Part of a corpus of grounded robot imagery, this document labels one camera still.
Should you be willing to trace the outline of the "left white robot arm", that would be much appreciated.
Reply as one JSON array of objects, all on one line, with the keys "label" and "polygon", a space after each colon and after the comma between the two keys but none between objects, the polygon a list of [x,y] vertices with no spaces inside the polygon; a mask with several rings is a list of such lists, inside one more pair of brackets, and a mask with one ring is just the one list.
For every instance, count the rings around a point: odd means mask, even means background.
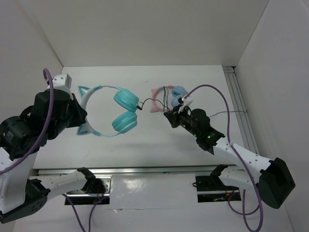
[{"label": "left white robot arm", "polygon": [[2,224],[38,212],[48,200],[73,190],[94,193],[102,181],[87,168],[59,178],[30,179],[39,149],[66,128],[85,122],[86,111],[68,90],[47,89],[34,104],[0,125],[0,221]]}]

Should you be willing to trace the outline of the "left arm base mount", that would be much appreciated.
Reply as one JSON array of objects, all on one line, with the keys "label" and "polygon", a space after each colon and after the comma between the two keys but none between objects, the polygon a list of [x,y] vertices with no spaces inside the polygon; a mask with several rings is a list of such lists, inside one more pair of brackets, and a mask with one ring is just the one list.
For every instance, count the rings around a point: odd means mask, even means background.
[{"label": "left arm base mount", "polygon": [[66,193],[74,205],[110,204],[111,176],[98,175],[91,190],[73,190]]}]

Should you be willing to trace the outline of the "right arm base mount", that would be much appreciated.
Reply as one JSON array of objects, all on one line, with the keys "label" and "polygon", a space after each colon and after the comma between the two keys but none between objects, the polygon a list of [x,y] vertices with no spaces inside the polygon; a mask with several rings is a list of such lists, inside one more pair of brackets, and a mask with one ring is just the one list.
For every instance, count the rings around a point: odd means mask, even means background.
[{"label": "right arm base mount", "polygon": [[227,202],[230,196],[231,201],[241,200],[239,188],[214,184],[211,176],[196,176],[192,185],[197,190],[198,203]]}]

